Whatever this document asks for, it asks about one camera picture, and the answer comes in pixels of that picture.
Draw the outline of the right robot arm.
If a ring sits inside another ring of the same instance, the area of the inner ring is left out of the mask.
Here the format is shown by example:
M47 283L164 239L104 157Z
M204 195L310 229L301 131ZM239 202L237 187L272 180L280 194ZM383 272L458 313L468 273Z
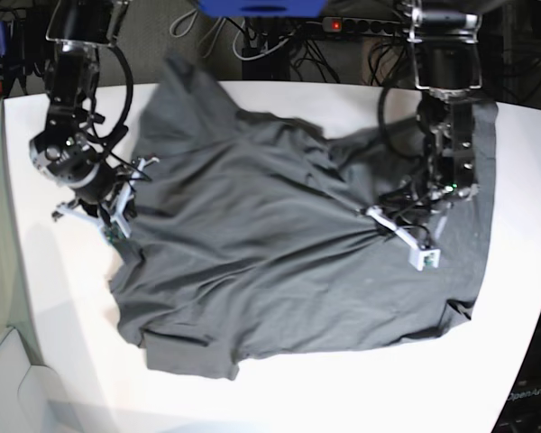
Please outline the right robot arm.
M126 182L107 159L128 131L133 102L133 73L117 46L128 7L126 1L60 1L46 31L54 45L46 73L49 107L43 131L30 140L30 159L48 180L71 189L76 205L92 211L110 204ZM98 136L94 129L105 121L96 110L102 49L118 60L126 95L111 132Z

